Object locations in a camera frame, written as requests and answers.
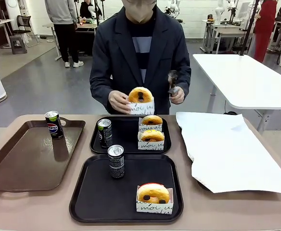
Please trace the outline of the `person's left hand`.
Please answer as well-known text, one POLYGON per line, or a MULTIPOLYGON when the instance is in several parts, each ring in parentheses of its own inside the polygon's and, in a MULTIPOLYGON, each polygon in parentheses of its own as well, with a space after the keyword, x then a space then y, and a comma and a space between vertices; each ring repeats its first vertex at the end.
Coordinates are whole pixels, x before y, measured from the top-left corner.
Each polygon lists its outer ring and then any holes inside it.
POLYGON ((185 99, 185 93, 183 89, 179 86, 175 86, 174 94, 170 97, 170 101, 173 104, 181 104, 185 99))

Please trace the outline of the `person's right hand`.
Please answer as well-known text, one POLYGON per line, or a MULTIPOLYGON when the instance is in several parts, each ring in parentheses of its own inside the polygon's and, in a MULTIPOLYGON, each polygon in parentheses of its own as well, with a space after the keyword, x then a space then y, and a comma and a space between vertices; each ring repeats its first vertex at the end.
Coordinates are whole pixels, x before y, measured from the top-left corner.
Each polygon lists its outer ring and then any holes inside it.
POLYGON ((113 90, 108 95, 108 101, 113 109, 123 114, 130 114, 128 96, 120 91, 113 90))

